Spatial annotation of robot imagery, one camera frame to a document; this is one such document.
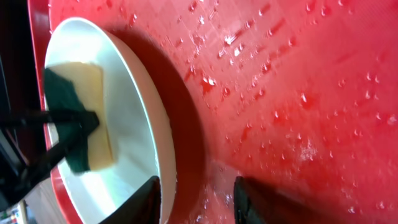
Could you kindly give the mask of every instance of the black tongs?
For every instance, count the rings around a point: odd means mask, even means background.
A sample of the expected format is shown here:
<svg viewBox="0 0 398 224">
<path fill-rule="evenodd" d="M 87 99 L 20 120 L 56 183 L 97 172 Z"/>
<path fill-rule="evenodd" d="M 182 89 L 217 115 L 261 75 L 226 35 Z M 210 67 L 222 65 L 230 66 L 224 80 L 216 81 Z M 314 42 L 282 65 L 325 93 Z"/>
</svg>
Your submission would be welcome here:
<svg viewBox="0 0 398 224">
<path fill-rule="evenodd" d="M 14 128 L 42 128 L 44 124 L 78 123 L 65 141 L 58 142 L 36 161 L 28 164 L 12 138 Z M 100 122 L 92 111 L 38 111 L 20 116 L 0 117 L 0 211 L 22 200 L 38 183 L 48 178 L 50 171 Z"/>
</svg>

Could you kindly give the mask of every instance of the red surface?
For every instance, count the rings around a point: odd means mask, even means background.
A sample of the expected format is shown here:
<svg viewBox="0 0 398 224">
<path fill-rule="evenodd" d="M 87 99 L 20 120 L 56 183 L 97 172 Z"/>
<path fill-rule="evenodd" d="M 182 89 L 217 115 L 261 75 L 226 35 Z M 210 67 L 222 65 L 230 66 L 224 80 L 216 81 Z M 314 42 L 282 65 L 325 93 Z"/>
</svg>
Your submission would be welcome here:
<svg viewBox="0 0 398 224">
<path fill-rule="evenodd" d="M 85 17 L 148 69 L 175 141 L 170 223 L 232 223 L 236 170 L 324 219 L 398 222 L 395 0 L 50 5 L 51 27 Z"/>
</svg>

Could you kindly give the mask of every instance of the water droplet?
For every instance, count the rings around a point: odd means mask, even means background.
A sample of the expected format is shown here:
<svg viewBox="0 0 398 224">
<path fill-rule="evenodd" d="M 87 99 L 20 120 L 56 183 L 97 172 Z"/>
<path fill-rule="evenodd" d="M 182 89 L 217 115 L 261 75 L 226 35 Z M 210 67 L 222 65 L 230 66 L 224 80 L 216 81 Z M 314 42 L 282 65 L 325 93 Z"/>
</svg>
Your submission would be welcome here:
<svg viewBox="0 0 398 224">
<path fill-rule="evenodd" d="M 342 79 L 338 82 L 339 87 L 344 87 L 346 85 L 346 80 Z"/>
<path fill-rule="evenodd" d="M 313 105 L 313 100 L 308 96 L 308 94 L 301 93 L 300 104 L 304 109 L 310 109 Z"/>
<path fill-rule="evenodd" d="M 285 24 L 285 19 L 281 19 L 280 21 L 278 21 L 276 25 L 274 25 L 268 30 L 268 36 L 272 37 L 273 35 L 275 35 L 280 30 L 280 28 L 282 28 L 284 24 Z"/>
<path fill-rule="evenodd" d="M 268 3 L 265 6 L 263 6 L 260 10 L 259 10 L 259 16 L 264 15 L 264 13 L 266 13 L 269 9 L 271 8 L 271 5 Z"/>
<path fill-rule="evenodd" d="M 112 8 L 112 1 L 111 0 L 106 0 L 106 5 L 108 6 L 108 8 Z"/>
<path fill-rule="evenodd" d="M 396 124 L 396 123 L 397 123 L 397 118 L 396 118 L 396 115 L 393 114 L 393 115 L 391 115 L 391 116 L 388 118 L 387 124 L 388 124 L 388 125 L 394 125 L 394 124 Z"/>
<path fill-rule="evenodd" d="M 216 7 L 213 8 L 212 12 L 209 15 L 209 20 L 212 20 L 217 13 Z"/>
<path fill-rule="evenodd" d="M 376 205 L 376 207 L 377 207 L 378 209 L 384 209 L 384 202 L 383 202 L 383 201 L 379 202 L 379 203 Z"/>
<path fill-rule="evenodd" d="M 354 214 L 354 213 L 355 213 L 354 207 L 351 206 L 351 207 L 348 209 L 348 212 Z"/>
<path fill-rule="evenodd" d="M 262 98 L 265 95 L 266 95 L 266 91 L 261 88 L 260 91 L 254 95 L 254 99 L 258 100 L 258 99 Z"/>
<path fill-rule="evenodd" d="M 200 16 L 200 17 L 199 17 L 199 23 L 200 23 L 201 25 L 203 25 L 203 24 L 205 23 L 205 18 L 203 18 L 203 16 Z"/>
<path fill-rule="evenodd" d="M 302 139 L 302 137 L 301 137 L 301 134 L 300 134 L 300 133 L 298 133 L 298 134 L 297 134 L 297 139 L 298 139 L 298 140 L 301 140 L 301 139 Z"/>
<path fill-rule="evenodd" d="M 200 85 L 203 89 L 203 95 L 205 95 L 214 88 L 214 86 L 216 85 L 216 80 L 211 77 L 203 77 L 201 79 Z"/>
<path fill-rule="evenodd" d="M 191 65 L 191 66 L 188 68 L 187 73 L 185 74 L 184 80 L 187 81 L 191 76 L 195 76 L 195 75 L 196 75 L 195 66 Z"/>
<path fill-rule="evenodd" d="M 239 29 L 238 31 L 236 31 L 233 35 L 227 35 L 224 37 L 224 43 L 225 45 L 229 46 L 231 45 L 237 38 L 239 38 L 240 36 L 242 36 L 244 30 L 243 29 Z"/>
<path fill-rule="evenodd" d="M 133 13 L 133 14 L 130 16 L 130 19 L 129 19 L 129 25 L 130 25 L 130 27 L 132 27 L 132 26 L 136 23 L 136 20 L 137 20 L 137 15 L 136 15 L 135 13 Z"/>
<path fill-rule="evenodd" d="M 257 79 L 253 79 L 253 81 L 251 82 L 251 86 L 254 88 L 257 85 Z"/>
<path fill-rule="evenodd" d="M 366 79 L 367 79 L 368 81 L 372 81 L 371 73 L 370 73 L 370 72 L 368 72 L 368 73 L 366 74 Z"/>
<path fill-rule="evenodd" d="M 337 3 L 338 3 L 339 6 L 345 6 L 345 5 L 347 5 L 348 0 L 338 0 Z"/>
<path fill-rule="evenodd" d="M 310 13 L 315 9 L 315 3 L 316 1 L 307 2 L 307 4 L 305 5 L 305 10 L 307 11 L 307 13 Z"/>
<path fill-rule="evenodd" d="M 202 45 L 206 41 L 202 35 L 193 34 L 190 37 L 191 37 L 192 42 L 195 44 L 197 51 L 201 49 Z"/>
<path fill-rule="evenodd" d="M 381 53 L 379 53 L 377 56 L 376 56 L 376 61 L 378 62 L 378 63 L 382 63 L 382 62 L 384 62 L 385 60 L 386 60 L 386 57 L 387 57 L 387 52 L 381 52 Z"/>
<path fill-rule="evenodd" d="M 254 51 L 254 53 L 257 55 L 260 52 L 262 52 L 263 50 L 265 50 L 265 48 L 266 47 L 264 45 L 258 45 L 258 46 L 256 46 L 256 50 Z"/>
<path fill-rule="evenodd" d="M 289 47 L 295 46 L 296 45 L 296 38 L 295 37 L 289 38 L 288 45 L 289 45 Z"/>
<path fill-rule="evenodd" d="M 182 43 L 184 43 L 184 40 L 183 40 L 182 38 L 179 38 L 179 39 L 175 42 L 174 46 L 175 46 L 175 47 L 179 47 Z"/>
<path fill-rule="evenodd" d="M 358 106 L 359 106 L 359 104 L 358 104 L 357 101 L 354 101 L 354 106 L 355 106 L 355 107 L 358 107 Z"/>
<path fill-rule="evenodd" d="M 229 90 L 229 88 L 227 88 L 227 87 L 224 87 L 223 96 L 226 97 L 226 96 L 229 96 L 230 94 L 231 94 L 231 90 Z"/>
<path fill-rule="evenodd" d="M 242 136 L 241 136 L 241 140 L 244 141 L 248 138 L 248 133 L 251 130 L 252 126 L 251 124 L 247 123 L 246 127 L 244 127 L 243 132 L 242 132 Z"/>
<path fill-rule="evenodd" d="M 289 119 L 283 110 L 275 110 L 272 115 L 274 116 L 273 122 L 275 124 L 284 124 Z"/>
<path fill-rule="evenodd" d="M 223 57 L 223 55 L 226 53 L 225 47 L 223 47 L 219 52 L 217 57 L 220 59 L 221 57 Z"/>
<path fill-rule="evenodd" d="M 242 44 L 242 43 L 240 43 L 239 46 L 235 48 L 235 50 L 234 50 L 235 57 L 238 56 L 242 52 L 243 48 L 244 48 L 244 44 Z"/>
<path fill-rule="evenodd" d="M 368 100 L 370 98 L 371 98 L 370 92 L 369 92 L 369 90 L 367 90 L 366 93 L 365 93 L 365 99 Z"/>
<path fill-rule="evenodd" d="M 261 72 L 262 72 L 263 74 L 268 73 L 270 70 L 271 70 L 271 64 L 270 64 L 270 63 L 263 63 L 263 64 L 261 65 Z"/>
<path fill-rule="evenodd" d="M 124 6 L 120 6 L 120 7 L 119 7 L 119 12 L 120 12 L 120 15 L 121 15 L 121 17 L 122 17 L 123 19 L 127 19 L 127 11 L 126 11 L 126 9 L 124 8 Z"/>
<path fill-rule="evenodd" d="M 355 136 L 359 136 L 359 132 L 358 132 L 357 129 L 354 130 L 354 135 L 355 135 Z"/>
<path fill-rule="evenodd" d="M 236 36 L 235 35 L 228 35 L 225 36 L 224 41 L 226 44 L 231 45 L 234 41 L 236 40 Z"/>
<path fill-rule="evenodd" d="M 329 16 L 331 13 L 331 9 L 329 6 L 323 5 L 321 8 L 321 15 L 323 17 Z"/>
<path fill-rule="evenodd" d="M 381 120 L 380 113 L 376 113 L 376 118 L 377 118 L 378 120 Z"/>
<path fill-rule="evenodd" d="M 254 23 L 255 23 L 254 19 L 248 20 L 248 21 L 246 21 L 246 23 L 245 23 L 245 27 L 248 29 L 248 28 L 250 28 L 251 26 L 253 26 Z"/>
<path fill-rule="evenodd" d="M 229 138 L 229 136 L 225 136 L 225 141 L 227 141 L 227 142 L 231 142 L 231 139 Z"/>
<path fill-rule="evenodd" d="M 197 6 L 198 6 L 198 3 L 196 1 L 193 1 L 191 3 L 191 5 L 189 5 L 189 7 L 188 7 L 188 11 L 190 11 L 193 14 L 193 12 L 195 12 L 195 9 L 197 8 Z"/>
</svg>

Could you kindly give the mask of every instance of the kitchen sponge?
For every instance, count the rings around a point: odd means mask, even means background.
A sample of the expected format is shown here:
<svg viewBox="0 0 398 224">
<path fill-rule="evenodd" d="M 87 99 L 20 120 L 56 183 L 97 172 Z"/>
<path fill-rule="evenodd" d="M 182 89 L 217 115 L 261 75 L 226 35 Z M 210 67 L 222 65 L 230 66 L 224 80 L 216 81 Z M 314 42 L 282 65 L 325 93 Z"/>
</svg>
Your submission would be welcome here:
<svg viewBox="0 0 398 224">
<path fill-rule="evenodd" d="M 113 164 L 105 122 L 103 71 L 96 65 L 64 63 L 44 70 L 44 93 L 49 110 L 94 111 L 99 126 L 77 149 L 67 155 L 74 173 L 99 170 Z M 63 141 L 79 124 L 57 124 L 59 141 Z"/>
</svg>

